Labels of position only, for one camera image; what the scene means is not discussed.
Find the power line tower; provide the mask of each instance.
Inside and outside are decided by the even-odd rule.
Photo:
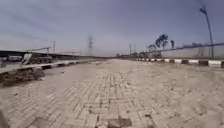
[[[89,36],[89,39],[88,39],[88,55],[89,56],[93,56],[93,37],[92,36]]]

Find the tree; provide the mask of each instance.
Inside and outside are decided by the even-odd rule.
[[[147,47],[147,49],[149,49],[149,52],[152,52],[152,51],[156,51],[156,45],[155,44],[151,44]]]
[[[162,34],[159,36],[159,38],[156,40],[155,44],[158,48],[160,48],[161,46],[166,46],[167,45],[167,40],[168,40],[168,36],[166,34]]]
[[[167,41],[167,40],[164,40],[164,41],[162,42],[163,50],[165,49],[165,47],[167,46],[167,44],[168,44],[168,41]]]
[[[173,40],[170,41],[171,45],[172,45],[172,48],[174,48],[175,46],[175,42]]]

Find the black and white curb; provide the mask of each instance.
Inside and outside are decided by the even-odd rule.
[[[192,59],[157,59],[157,58],[137,58],[137,61],[167,62],[177,64],[200,65],[209,67],[224,68],[224,60],[192,60]]]

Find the curb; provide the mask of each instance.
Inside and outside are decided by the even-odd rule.
[[[166,62],[173,64],[188,64],[199,65],[216,68],[224,68],[224,60],[193,60],[193,59],[157,59],[157,58],[137,58],[137,61],[150,61],[150,62]]]
[[[47,70],[47,69],[53,69],[53,68],[59,68],[59,67],[65,67],[65,66],[72,66],[72,65],[77,65],[77,64],[84,64],[84,63],[89,63],[89,62],[93,62],[93,61],[99,61],[99,60],[88,60],[88,61],[80,61],[80,62],[61,62],[61,63],[57,63],[57,64],[45,64],[45,65],[37,65],[35,67],[21,67],[21,68],[17,68],[17,69],[12,69],[9,71],[5,71],[5,72],[1,72],[1,74],[5,74],[5,73],[10,73],[10,72],[16,72],[19,70],[28,70],[28,69],[37,69],[40,68],[41,70]]]

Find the paved road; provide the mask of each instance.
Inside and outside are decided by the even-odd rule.
[[[109,60],[46,74],[0,90],[12,128],[224,128],[220,69]]]

